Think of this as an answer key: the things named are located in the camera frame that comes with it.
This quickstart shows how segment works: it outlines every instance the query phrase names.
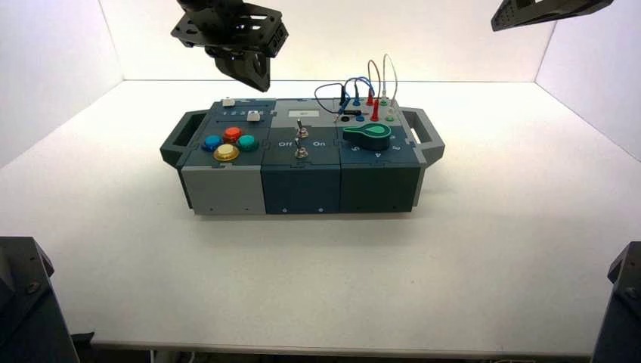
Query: screw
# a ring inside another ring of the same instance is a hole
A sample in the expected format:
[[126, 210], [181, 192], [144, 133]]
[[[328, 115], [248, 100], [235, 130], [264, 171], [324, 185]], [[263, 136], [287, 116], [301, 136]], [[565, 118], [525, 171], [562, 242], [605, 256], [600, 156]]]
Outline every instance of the screw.
[[628, 287], [627, 289], [625, 289], [625, 294], [627, 295], [627, 297], [631, 298], [632, 300], [639, 299], [639, 293], [637, 293], [634, 287]]
[[40, 283], [35, 282], [35, 281], [32, 282], [31, 284], [27, 285], [26, 289], [25, 289], [27, 295], [32, 295], [32, 294], [36, 293], [36, 291], [38, 291], [38, 290], [40, 290]]

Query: green button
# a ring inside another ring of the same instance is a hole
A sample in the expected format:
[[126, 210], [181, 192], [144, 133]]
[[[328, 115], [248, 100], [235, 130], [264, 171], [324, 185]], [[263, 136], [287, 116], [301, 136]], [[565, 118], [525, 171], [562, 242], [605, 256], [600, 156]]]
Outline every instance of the green button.
[[237, 145], [241, 151], [254, 151], [259, 147], [259, 143], [251, 135], [240, 136]]

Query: wire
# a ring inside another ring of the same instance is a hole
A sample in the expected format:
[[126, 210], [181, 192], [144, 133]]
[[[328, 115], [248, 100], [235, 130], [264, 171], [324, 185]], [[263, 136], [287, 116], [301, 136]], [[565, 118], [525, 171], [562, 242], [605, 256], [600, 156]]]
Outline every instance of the wire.
[[355, 96], [354, 96], [355, 98], [358, 98], [358, 87], [357, 87], [357, 83], [356, 83], [358, 81], [361, 81], [361, 82], [365, 83], [367, 85], [367, 87], [370, 88], [370, 93], [371, 94], [374, 93], [374, 87], [372, 86], [372, 82], [370, 81], [369, 78], [363, 77], [363, 76], [361, 76], [361, 77], [352, 77], [352, 78], [350, 78], [350, 79], [345, 81], [345, 88], [347, 88], [347, 84], [350, 83], [351, 81], [354, 81], [354, 88], [355, 88], [355, 92], [356, 92]]
[[386, 78], [386, 61], [389, 61], [389, 64], [392, 66], [392, 70], [394, 71], [394, 95], [392, 96], [392, 105], [394, 104], [394, 101], [396, 101], [396, 93], [398, 92], [398, 76], [396, 75], [396, 67], [394, 67], [394, 62], [392, 61], [392, 57], [389, 56], [389, 54], [385, 53], [385, 55], [382, 56], [382, 94], [383, 97], [387, 96], [387, 78]]
[[336, 83], [329, 83], [329, 84], [322, 85], [322, 86], [319, 86], [318, 88], [316, 88], [316, 91], [314, 91], [314, 98], [316, 98], [316, 102], [318, 102], [318, 105], [319, 105], [319, 106], [321, 106], [321, 107], [323, 108], [323, 110], [325, 110], [325, 111], [327, 111], [327, 112], [329, 112], [329, 113], [340, 114], [340, 113], [339, 113], [339, 111], [332, 111], [332, 110], [327, 109], [327, 107], [325, 107], [325, 106], [321, 103], [321, 100], [319, 100], [319, 99], [318, 99], [318, 91], [319, 91], [319, 90], [321, 90], [322, 88], [325, 88], [325, 87], [331, 87], [331, 86], [333, 86], [333, 85], [339, 85], [339, 86], [341, 86], [341, 90], [342, 90], [342, 87], [343, 87], [342, 83], [338, 83], [338, 82], [336, 82]]
[[381, 80], [380, 80], [379, 67], [376, 65], [376, 62], [375, 62], [375, 61], [373, 61], [373, 60], [371, 60], [371, 59], [370, 59], [370, 61], [368, 61], [368, 62], [367, 62], [367, 75], [369, 76], [369, 77], [368, 77], [369, 79], [372, 79], [372, 73], [371, 73], [371, 69], [370, 69], [370, 66], [371, 66], [372, 64], [374, 65], [374, 68], [376, 69], [376, 75], [378, 76], [378, 79], [379, 79], [379, 95], [378, 95], [378, 97], [377, 97], [377, 98], [380, 98], [380, 92], [381, 92]]

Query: white wall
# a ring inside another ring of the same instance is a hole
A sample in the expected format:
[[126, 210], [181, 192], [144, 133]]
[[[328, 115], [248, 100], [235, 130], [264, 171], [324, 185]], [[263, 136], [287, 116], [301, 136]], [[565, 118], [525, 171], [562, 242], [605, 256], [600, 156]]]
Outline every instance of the white wall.
[[0, 1], [0, 166], [122, 80], [98, 0]]
[[641, 2], [559, 22], [539, 85], [641, 160]]
[[[101, 0], [126, 79], [225, 79], [169, 33], [176, 0]], [[272, 79], [342, 79], [389, 52], [404, 80], [534, 81], [552, 24], [493, 33], [500, 0], [247, 0], [283, 12]]]

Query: white cable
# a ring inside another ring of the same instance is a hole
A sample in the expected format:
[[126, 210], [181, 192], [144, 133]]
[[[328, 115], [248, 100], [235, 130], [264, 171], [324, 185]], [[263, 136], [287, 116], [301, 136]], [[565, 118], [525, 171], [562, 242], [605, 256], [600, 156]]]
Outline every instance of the white cable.
[[389, 56], [389, 54], [385, 53], [385, 55], [382, 56], [382, 87], [383, 87], [383, 96], [387, 95], [387, 78], [386, 78], [386, 61], [389, 61], [389, 64], [392, 66], [392, 70], [394, 71], [394, 95], [392, 96], [392, 105], [394, 104], [394, 101], [396, 101], [396, 93], [398, 92], [398, 76], [396, 75], [396, 67], [394, 67], [394, 62], [392, 61], [392, 57]]

